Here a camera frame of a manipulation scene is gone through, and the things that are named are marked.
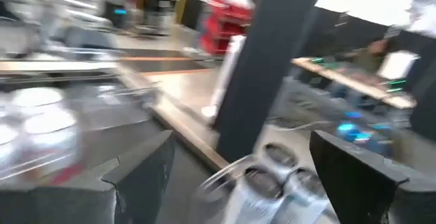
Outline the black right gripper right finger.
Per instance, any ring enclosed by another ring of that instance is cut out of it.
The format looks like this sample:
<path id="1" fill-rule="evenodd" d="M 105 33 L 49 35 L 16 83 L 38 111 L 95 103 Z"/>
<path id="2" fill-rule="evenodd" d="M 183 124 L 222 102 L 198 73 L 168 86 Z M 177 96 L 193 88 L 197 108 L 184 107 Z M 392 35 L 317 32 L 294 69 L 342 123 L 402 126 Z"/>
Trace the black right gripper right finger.
<path id="1" fill-rule="evenodd" d="M 324 131 L 310 153 L 341 223 L 435 224 L 435 144 L 403 137 L 385 157 Z"/>

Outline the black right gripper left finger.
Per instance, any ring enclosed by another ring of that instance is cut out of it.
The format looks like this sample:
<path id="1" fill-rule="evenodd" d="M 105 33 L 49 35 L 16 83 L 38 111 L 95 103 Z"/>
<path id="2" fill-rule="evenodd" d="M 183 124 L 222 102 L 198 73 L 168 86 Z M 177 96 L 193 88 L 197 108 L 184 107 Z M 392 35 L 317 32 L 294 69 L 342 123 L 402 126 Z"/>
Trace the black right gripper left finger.
<path id="1" fill-rule="evenodd" d="M 41 185 L 1 188 L 1 224 L 154 223 L 174 162 L 171 130 L 86 168 L 66 167 Z"/>

